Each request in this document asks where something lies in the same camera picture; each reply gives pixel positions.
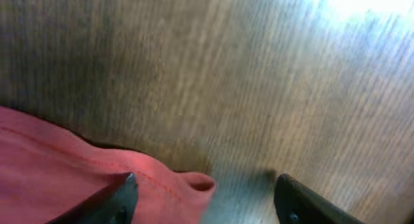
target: black object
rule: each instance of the black object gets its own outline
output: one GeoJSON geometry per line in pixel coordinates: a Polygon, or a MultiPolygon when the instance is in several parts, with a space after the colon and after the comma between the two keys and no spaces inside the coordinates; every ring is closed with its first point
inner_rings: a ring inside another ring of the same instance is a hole
{"type": "Polygon", "coordinates": [[[276,182],[274,204],[281,224],[362,224],[288,174],[276,182]]]}
{"type": "Polygon", "coordinates": [[[138,185],[133,173],[121,175],[49,224],[130,224],[138,202],[138,185]]]}

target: wooden surface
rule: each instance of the wooden surface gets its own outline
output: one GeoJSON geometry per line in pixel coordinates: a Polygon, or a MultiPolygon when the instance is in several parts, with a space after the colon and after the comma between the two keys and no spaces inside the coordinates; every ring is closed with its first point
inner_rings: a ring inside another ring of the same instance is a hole
{"type": "Polygon", "coordinates": [[[272,171],[403,223],[414,12],[339,3],[1,0],[0,104],[212,175],[202,223],[277,223],[272,171]]]}

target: red cloth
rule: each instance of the red cloth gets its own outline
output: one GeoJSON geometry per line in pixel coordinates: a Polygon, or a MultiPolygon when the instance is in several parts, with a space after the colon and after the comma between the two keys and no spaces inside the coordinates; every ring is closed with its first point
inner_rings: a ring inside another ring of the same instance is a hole
{"type": "Polygon", "coordinates": [[[207,175],[175,173],[134,151],[96,148],[0,107],[0,223],[50,221],[124,172],[133,172],[139,186],[133,223],[198,223],[215,190],[207,175]]]}

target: seam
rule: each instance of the seam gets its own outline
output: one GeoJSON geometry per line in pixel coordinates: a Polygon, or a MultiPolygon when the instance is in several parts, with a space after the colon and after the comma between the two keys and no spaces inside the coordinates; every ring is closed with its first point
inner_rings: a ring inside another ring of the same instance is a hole
{"type": "Polygon", "coordinates": [[[10,128],[3,127],[3,126],[0,126],[0,129],[2,129],[3,131],[8,131],[8,132],[11,132],[11,133],[20,135],[21,137],[24,137],[24,138],[26,138],[28,140],[31,140],[31,141],[33,141],[33,142],[35,142],[37,144],[40,144],[40,145],[43,145],[43,146],[46,146],[46,147],[49,147],[49,148],[53,148],[54,150],[56,150],[56,151],[58,151],[58,152],[60,152],[62,154],[69,155],[71,157],[81,158],[81,159],[83,159],[85,161],[88,161],[90,163],[93,163],[93,164],[105,165],[105,166],[110,166],[110,167],[113,167],[113,168],[120,168],[120,169],[124,169],[124,170],[129,170],[129,171],[136,172],[136,173],[142,175],[143,177],[145,177],[146,179],[148,179],[149,181],[151,181],[152,183],[154,183],[155,185],[157,185],[158,187],[164,189],[172,198],[174,198],[174,199],[176,199],[178,201],[182,201],[182,199],[172,189],[168,188],[167,186],[165,186],[162,183],[158,182],[156,179],[152,178],[151,176],[149,176],[149,175],[147,175],[144,172],[141,172],[139,170],[132,169],[132,168],[130,168],[128,166],[122,166],[121,164],[118,164],[118,163],[98,161],[96,159],[90,159],[88,157],[83,157],[81,155],[76,155],[76,154],[73,154],[73,153],[69,153],[69,152],[67,152],[65,150],[61,150],[60,148],[58,148],[58,147],[56,147],[56,146],[54,146],[52,144],[43,142],[43,141],[41,141],[39,139],[36,139],[34,137],[31,137],[29,135],[26,135],[24,133],[21,133],[19,131],[14,130],[14,129],[10,129],[10,128]]]}

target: brown wood grain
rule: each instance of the brown wood grain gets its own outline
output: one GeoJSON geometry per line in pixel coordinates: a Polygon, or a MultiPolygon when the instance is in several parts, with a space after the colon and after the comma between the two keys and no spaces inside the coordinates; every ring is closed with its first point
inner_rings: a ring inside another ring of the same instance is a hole
{"type": "Polygon", "coordinates": [[[0,104],[219,184],[277,223],[288,172],[367,223],[414,210],[414,13],[329,0],[1,0],[0,104]]]}

